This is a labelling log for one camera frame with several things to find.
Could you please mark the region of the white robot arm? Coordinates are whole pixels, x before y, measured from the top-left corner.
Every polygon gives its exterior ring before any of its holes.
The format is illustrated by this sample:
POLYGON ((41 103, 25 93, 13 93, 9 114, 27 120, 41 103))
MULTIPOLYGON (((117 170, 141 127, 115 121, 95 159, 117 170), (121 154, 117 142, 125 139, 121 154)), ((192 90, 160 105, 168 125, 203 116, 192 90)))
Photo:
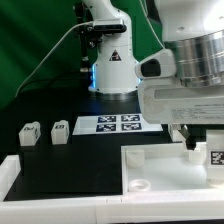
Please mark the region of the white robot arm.
POLYGON ((140 0, 162 26, 161 49, 137 61, 130 17, 111 0, 83 0, 102 35, 89 89, 101 96, 138 93, 151 124, 173 133, 224 129, 224 0, 140 0))

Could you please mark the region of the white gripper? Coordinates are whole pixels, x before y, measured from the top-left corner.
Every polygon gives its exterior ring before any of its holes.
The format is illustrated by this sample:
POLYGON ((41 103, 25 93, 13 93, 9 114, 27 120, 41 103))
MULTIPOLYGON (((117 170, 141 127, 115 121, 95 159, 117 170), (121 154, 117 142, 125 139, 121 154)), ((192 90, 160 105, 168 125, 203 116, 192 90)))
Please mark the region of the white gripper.
MULTIPOLYGON (((224 85, 184 88, 153 86, 142 81, 138 87, 140 111, 150 124, 224 124, 224 85)), ((179 133, 187 150, 196 148, 188 127, 179 133)))

